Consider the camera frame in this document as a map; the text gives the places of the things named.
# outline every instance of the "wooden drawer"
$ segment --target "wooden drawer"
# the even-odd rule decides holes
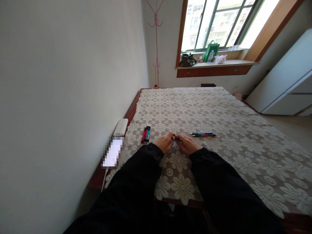
[[[180,69],[176,77],[245,75],[248,73],[251,66],[252,65]]]
[[[199,76],[200,68],[191,68],[191,69],[179,69],[176,77],[197,77]]]

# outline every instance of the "floor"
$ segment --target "floor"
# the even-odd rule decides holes
[[[312,155],[312,115],[285,116],[261,114],[261,116]]]

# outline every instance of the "phone screen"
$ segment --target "phone screen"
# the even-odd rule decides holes
[[[121,148],[123,146],[124,137],[113,137],[110,143],[109,149],[103,158],[102,167],[114,168],[117,166],[117,160],[120,155]]]

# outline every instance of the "white wardrobe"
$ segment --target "white wardrobe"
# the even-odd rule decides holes
[[[312,28],[289,49],[246,102],[263,114],[312,114]]]

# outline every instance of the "white wall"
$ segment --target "white wall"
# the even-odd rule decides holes
[[[149,0],[149,2],[152,6],[156,6],[156,0]],[[159,68],[160,87],[199,87],[201,83],[214,83],[217,86],[224,87],[231,93],[242,91],[249,94],[253,90],[253,86],[264,78],[266,71],[272,69],[300,36],[308,28],[312,27],[312,0],[306,0],[271,45],[262,62],[254,65],[247,75],[176,78],[177,70],[174,67],[176,64],[182,3],[182,0],[164,0],[159,10],[159,22],[163,20],[162,26],[158,28],[158,53],[161,63]],[[142,0],[142,10],[149,80],[151,87],[153,87],[155,84],[155,69],[152,64],[156,63],[156,39],[155,29],[150,28],[148,22],[153,22],[154,16],[146,0]]]
[[[0,2],[1,233],[62,233],[148,87],[141,1]]]

